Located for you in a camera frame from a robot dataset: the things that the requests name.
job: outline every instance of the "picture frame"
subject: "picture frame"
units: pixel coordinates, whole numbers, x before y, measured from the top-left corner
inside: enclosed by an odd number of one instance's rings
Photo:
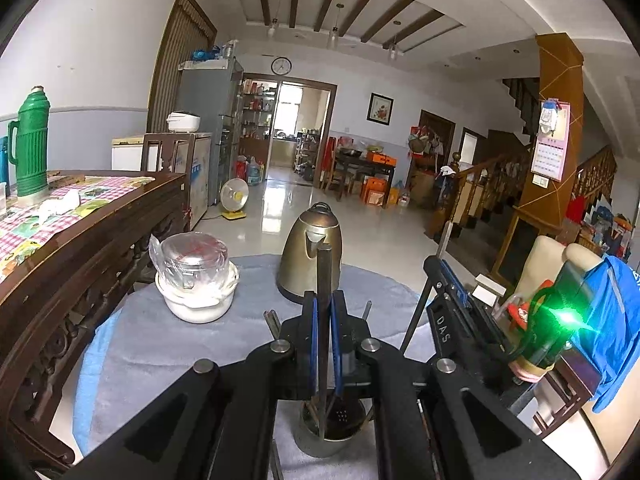
[[[367,111],[367,121],[389,126],[391,122],[391,111],[393,110],[394,100],[380,94],[371,93],[369,99],[369,111]]]

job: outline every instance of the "checkered tablecloth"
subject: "checkered tablecloth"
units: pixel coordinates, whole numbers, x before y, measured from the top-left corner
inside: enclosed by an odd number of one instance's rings
[[[77,189],[80,205],[63,215],[50,216],[43,225],[38,224],[39,204],[9,208],[0,220],[0,282],[54,234],[152,180],[148,176],[88,176],[84,182],[56,189],[51,198],[62,198],[70,189]]]

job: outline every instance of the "striped curtain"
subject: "striped curtain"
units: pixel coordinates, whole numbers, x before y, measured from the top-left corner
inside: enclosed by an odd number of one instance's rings
[[[175,0],[162,35],[146,116],[148,133],[166,132],[166,117],[174,111],[180,84],[178,65],[197,49],[209,50],[216,27],[195,0]]]

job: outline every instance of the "green light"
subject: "green light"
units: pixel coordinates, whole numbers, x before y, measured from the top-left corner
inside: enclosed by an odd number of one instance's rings
[[[582,316],[578,313],[577,310],[573,308],[560,308],[558,310],[549,309],[549,311],[556,316],[558,323],[565,326],[570,330],[577,330],[579,328],[585,328],[587,330],[591,330],[595,332],[595,329],[582,322]]]

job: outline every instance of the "blue thermos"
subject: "blue thermos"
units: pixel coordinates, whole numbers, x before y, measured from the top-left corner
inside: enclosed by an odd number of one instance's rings
[[[0,138],[0,182],[6,182],[4,191],[9,196],[9,157],[6,154],[8,137]]]

